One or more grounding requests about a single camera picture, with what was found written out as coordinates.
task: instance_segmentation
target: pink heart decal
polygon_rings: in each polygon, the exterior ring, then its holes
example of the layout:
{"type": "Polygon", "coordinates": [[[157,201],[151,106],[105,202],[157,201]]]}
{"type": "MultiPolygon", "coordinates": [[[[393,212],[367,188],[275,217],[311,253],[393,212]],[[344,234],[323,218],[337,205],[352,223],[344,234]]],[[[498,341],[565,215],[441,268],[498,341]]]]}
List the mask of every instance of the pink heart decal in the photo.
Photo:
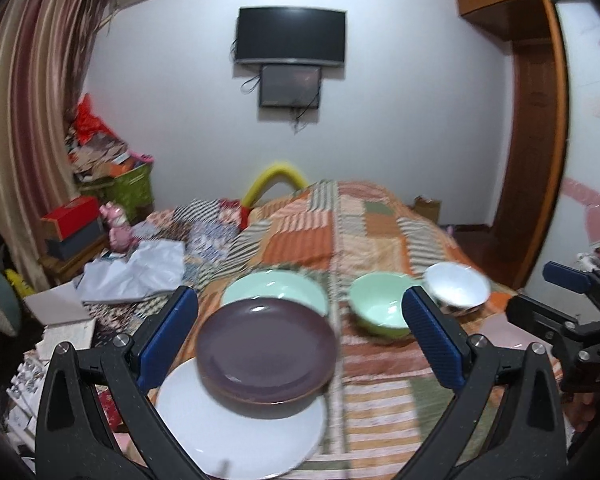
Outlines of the pink heart decal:
{"type": "Polygon", "coordinates": [[[589,205],[585,209],[584,224],[590,245],[600,243],[600,206],[589,205]]]}

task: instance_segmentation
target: green bowl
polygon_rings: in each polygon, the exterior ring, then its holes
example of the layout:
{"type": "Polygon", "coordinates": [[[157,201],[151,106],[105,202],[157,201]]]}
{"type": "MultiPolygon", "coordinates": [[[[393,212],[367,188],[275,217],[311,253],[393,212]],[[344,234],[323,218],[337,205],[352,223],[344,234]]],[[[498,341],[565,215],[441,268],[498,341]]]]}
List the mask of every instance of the green bowl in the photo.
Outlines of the green bowl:
{"type": "Polygon", "coordinates": [[[420,285],[406,274],[372,272],[360,276],[349,289],[349,306],[360,326],[369,332],[402,339],[411,333],[402,317],[402,296],[412,286],[420,285]]]}

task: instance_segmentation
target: television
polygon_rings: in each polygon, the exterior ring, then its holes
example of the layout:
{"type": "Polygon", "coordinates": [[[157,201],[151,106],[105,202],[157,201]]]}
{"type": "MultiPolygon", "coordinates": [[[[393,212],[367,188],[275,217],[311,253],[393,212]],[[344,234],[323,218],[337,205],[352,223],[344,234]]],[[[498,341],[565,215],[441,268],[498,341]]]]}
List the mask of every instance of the television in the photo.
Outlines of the television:
{"type": "Polygon", "coordinates": [[[263,65],[260,69],[260,106],[317,108],[321,76],[319,66],[263,65]]]}
{"type": "Polygon", "coordinates": [[[305,7],[242,7],[237,63],[342,66],[346,12],[305,7]]]}

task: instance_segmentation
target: small wooden table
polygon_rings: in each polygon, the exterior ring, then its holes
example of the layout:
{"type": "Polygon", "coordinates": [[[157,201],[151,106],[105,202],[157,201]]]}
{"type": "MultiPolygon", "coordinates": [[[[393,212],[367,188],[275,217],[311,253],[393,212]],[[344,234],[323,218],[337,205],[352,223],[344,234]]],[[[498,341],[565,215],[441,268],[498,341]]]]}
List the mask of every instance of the small wooden table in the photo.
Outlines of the small wooden table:
{"type": "Polygon", "coordinates": [[[58,260],[53,256],[44,254],[38,259],[38,263],[45,270],[46,276],[52,284],[62,285],[70,282],[82,272],[85,264],[98,256],[103,249],[109,248],[109,238],[102,235],[93,244],[83,249],[70,260],[58,260]]]}

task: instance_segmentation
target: green basket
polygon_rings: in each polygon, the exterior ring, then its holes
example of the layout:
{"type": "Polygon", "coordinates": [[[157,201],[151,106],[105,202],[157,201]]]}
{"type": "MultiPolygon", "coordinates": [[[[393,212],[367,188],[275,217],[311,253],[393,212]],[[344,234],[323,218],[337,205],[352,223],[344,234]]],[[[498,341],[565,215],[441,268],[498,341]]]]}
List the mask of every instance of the green basket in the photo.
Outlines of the green basket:
{"type": "Polygon", "coordinates": [[[129,222],[135,224],[154,210],[151,170],[151,164],[143,164],[116,178],[108,176],[78,184],[78,190],[80,194],[95,196],[100,203],[115,202],[121,205],[129,222]]]}

